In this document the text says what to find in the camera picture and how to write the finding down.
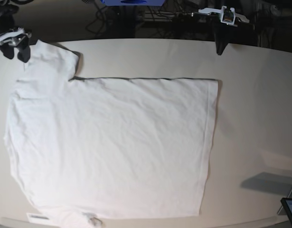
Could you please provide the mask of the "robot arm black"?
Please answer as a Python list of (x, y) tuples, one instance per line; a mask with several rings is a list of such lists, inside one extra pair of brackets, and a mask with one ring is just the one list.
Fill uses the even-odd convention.
[(17, 26), (13, 15), (19, 5), (28, 4), (29, 0), (0, 0), (0, 51), (4, 57), (13, 59), (14, 49), (18, 50), (17, 58), (23, 63), (30, 59), (31, 30)]

